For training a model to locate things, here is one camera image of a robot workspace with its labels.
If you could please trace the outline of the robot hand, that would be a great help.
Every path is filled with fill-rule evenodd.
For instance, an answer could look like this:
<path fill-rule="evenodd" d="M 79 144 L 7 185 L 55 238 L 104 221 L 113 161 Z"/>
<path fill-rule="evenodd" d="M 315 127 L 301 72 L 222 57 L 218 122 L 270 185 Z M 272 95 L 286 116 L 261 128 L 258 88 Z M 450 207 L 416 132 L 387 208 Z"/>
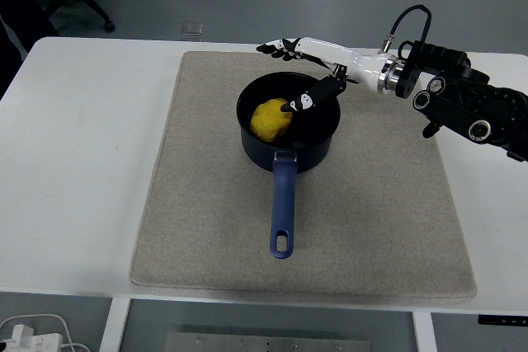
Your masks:
<path fill-rule="evenodd" d="M 349 82 L 361 83 L 370 90 L 382 93 L 389 62 L 388 53 L 363 55 L 359 52 L 309 37 L 279 39 L 257 46 L 257 51 L 276 59 L 290 61 L 304 59 L 327 68 L 330 74 L 313 84 L 306 92 L 284 104 L 280 111 L 301 112 L 341 95 Z"/>

